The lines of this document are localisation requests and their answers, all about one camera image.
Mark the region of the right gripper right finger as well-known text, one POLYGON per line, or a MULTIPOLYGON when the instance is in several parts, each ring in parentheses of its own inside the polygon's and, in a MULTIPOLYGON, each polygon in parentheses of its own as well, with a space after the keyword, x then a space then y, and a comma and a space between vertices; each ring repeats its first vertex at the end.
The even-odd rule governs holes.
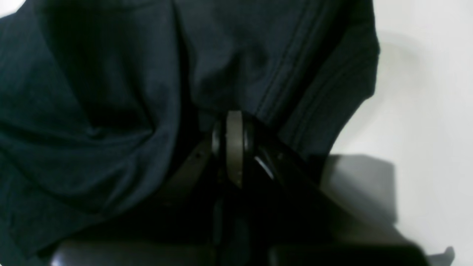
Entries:
POLYGON ((351 214, 314 183, 287 145, 237 111, 236 186, 269 266, 427 266, 424 253, 351 214))

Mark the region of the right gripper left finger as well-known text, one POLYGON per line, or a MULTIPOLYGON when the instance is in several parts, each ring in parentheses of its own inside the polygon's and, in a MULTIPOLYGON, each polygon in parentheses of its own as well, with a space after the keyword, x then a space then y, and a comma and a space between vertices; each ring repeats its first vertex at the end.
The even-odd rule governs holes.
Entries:
POLYGON ((181 167, 152 197, 147 214, 158 218, 147 234, 159 240, 79 238, 63 241, 51 266, 216 266, 213 222, 223 171, 237 184, 237 112, 215 123, 181 167))

